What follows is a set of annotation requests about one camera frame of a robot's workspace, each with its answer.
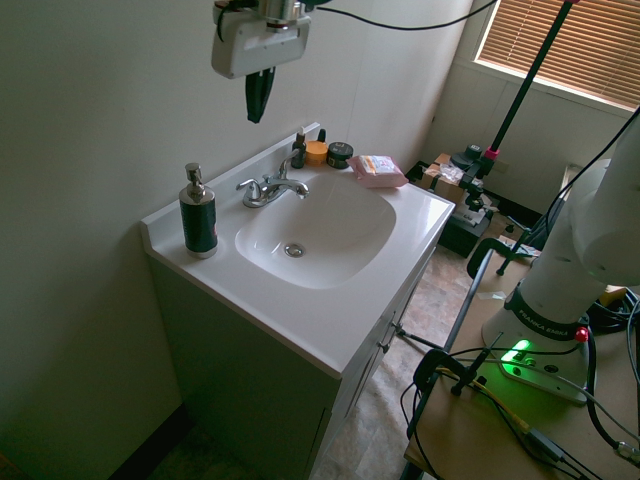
red light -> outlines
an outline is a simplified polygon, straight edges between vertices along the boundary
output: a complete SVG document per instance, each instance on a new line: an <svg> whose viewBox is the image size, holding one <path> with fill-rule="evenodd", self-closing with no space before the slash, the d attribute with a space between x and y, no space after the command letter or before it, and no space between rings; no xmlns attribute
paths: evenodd
<svg viewBox="0 0 640 480"><path fill-rule="evenodd" d="M589 329L587 327L578 327L576 330L576 341L580 343L585 343L589 340Z"/></svg>

bathroom sink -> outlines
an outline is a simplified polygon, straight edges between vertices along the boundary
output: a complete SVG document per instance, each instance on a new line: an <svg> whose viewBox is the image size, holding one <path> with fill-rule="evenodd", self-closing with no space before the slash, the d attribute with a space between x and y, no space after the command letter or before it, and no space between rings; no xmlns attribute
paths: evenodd
<svg viewBox="0 0 640 480"><path fill-rule="evenodd" d="M287 192L257 209L235 238L248 260L307 288L338 286L384 246L396 214L384 198L334 175L317 175L301 200Z"/></svg>
<svg viewBox="0 0 640 480"><path fill-rule="evenodd" d="M308 138L319 129L308 127ZM324 165L287 172L309 187L307 198L286 191L247 208L236 185L278 171L294 140L207 183L216 194L218 251L211 258L187 253L177 200L141 222L143 240L154 261L341 378L378 319L393 313L398 292L421 274L454 204L414 185L366 189L350 168Z"/></svg>

wall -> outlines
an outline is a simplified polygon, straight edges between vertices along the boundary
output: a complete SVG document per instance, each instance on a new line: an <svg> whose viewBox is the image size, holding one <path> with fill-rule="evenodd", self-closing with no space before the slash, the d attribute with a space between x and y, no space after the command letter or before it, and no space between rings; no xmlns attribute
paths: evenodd
<svg viewBox="0 0 640 480"><path fill-rule="evenodd" d="M470 1L335 1L429 24ZM210 0L0 4L0 451L36 479L107 478L180 404L138 232L206 179L321 122L417 160L462 24L401 33L315 12L267 112L209 66Z"/></svg>
<svg viewBox="0 0 640 480"><path fill-rule="evenodd" d="M472 8L485 3L477 0ZM422 149L427 163L441 152L463 151L470 143L488 147L521 84L519 78L471 61L485 21L486 15L480 14L465 26ZM509 167L506 173L494 169L485 186L542 213L557 194L565 167L586 165L630 116L626 110L534 83L500 146L500 160Z"/></svg>

green light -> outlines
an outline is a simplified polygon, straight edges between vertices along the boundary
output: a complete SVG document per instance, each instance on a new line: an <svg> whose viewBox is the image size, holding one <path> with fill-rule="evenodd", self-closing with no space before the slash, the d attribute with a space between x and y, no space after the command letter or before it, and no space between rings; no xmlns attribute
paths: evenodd
<svg viewBox="0 0 640 480"><path fill-rule="evenodd" d="M520 353L518 350L526 350L529 345L531 345L531 342L529 342L529 340L520 340L518 343L515 344L515 346L513 347L513 350L509 350L507 353L505 353L502 356L502 361L503 362L511 362L513 361L513 358Z"/></svg>

baseboard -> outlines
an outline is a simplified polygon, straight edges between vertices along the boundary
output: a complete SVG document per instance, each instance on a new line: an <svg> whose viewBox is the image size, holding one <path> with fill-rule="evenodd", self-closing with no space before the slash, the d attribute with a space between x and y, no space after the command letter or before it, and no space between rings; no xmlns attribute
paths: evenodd
<svg viewBox="0 0 640 480"><path fill-rule="evenodd" d="M183 403L120 465L109 480L147 478L193 426Z"/></svg>

